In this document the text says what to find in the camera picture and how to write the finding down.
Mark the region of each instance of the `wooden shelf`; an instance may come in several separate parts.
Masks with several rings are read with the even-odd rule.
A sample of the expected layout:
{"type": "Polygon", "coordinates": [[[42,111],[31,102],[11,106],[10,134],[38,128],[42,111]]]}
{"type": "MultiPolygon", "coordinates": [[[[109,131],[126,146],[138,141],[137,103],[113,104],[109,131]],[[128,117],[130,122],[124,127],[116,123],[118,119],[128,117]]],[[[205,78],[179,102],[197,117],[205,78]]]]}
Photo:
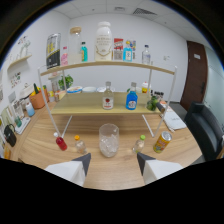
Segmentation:
{"type": "Polygon", "coordinates": [[[31,57],[31,56],[32,56],[32,54],[30,54],[30,55],[28,55],[28,56],[26,56],[26,57],[20,58],[20,59],[18,59],[18,60],[15,60],[14,62],[12,62],[12,63],[9,65],[8,69],[9,69],[10,67],[12,67],[13,65],[18,64],[19,62],[26,60],[27,58],[29,58],[29,57],[31,57]]]}
{"type": "Polygon", "coordinates": [[[80,68],[80,67],[88,67],[88,66],[102,66],[102,65],[117,65],[117,66],[129,66],[129,67],[137,67],[137,68],[147,68],[147,69],[152,69],[156,71],[161,71],[165,72],[171,75],[174,75],[174,71],[170,71],[167,69],[163,69],[160,67],[155,67],[151,65],[144,65],[140,63],[134,63],[134,62],[123,62],[123,61],[97,61],[97,62],[83,62],[80,64],[74,64],[74,65],[66,65],[66,66],[57,66],[54,68],[48,69],[46,72],[41,73],[41,76],[61,71],[61,70],[66,70],[66,69],[72,69],[72,68],[80,68]]]}
{"type": "Polygon", "coordinates": [[[149,98],[145,93],[137,93],[138,101],[135,110],[125,107],[127,93],[114,93],[114,108],[104,110],[102,108],[103,93],[68,93],[51,110],[56,115],[123,115],[123,114],[160,114],[160,111],[149,111],[145,106],[149,98]]]}

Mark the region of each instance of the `brown door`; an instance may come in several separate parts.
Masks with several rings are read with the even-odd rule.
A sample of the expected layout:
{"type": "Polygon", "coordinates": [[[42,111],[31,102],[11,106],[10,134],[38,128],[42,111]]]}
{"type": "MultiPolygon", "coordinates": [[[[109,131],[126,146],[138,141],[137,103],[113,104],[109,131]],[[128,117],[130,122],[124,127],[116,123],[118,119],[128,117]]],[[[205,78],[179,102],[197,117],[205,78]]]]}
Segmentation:
{"type": "Polygon", "coordinates": [[[206,89],[208,65],[204,45],[187,41],[188,69],[180,105],[188,110],[191,102],[201,103],[206,89]]]}

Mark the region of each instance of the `potted plant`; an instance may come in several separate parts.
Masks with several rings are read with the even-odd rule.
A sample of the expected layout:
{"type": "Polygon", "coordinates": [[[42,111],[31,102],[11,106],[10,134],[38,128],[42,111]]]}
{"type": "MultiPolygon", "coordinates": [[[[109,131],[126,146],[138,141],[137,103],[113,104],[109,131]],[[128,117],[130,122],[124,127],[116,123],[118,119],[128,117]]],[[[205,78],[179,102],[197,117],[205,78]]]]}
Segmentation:
{"type": "MultiPolygon", "coordinates": [[[[73,84],[73,78],[70,75],[67,75],[67,76],[65,76],[65,82],[66,82],[66,87],[68,89],[73,84]]],[[[65,89],[63,76],[61,76],[61,79],[58,80],[58,85],[59,85],[60,89],[62,89],[62,90],[65,89]]]]}

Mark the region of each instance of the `orange can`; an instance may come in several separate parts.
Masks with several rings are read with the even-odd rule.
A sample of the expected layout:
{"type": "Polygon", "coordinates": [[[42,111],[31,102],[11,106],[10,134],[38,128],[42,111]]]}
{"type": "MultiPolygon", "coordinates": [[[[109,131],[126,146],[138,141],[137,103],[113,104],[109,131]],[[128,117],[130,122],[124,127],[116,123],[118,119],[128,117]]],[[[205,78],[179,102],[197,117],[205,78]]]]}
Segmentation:
{"type": "Polygon", "coordinates": [[[163,131],[159,136],[153,149],[157,153],[161,153],[172,140],[172,135],[168,131],[163,131]]]}

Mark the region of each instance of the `black chair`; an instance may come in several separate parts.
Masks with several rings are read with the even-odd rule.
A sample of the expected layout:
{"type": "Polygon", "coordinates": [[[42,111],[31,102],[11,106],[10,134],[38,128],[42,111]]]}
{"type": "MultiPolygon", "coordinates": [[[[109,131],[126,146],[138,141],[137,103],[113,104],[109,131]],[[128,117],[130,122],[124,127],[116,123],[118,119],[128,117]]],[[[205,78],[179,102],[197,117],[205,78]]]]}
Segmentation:
{"type": "Polygon", "coordinates": [[[203,103],[192,102],[184,121],[205,161],[215,160],[223,148],[224,132],[211,110],[203,103]]]}

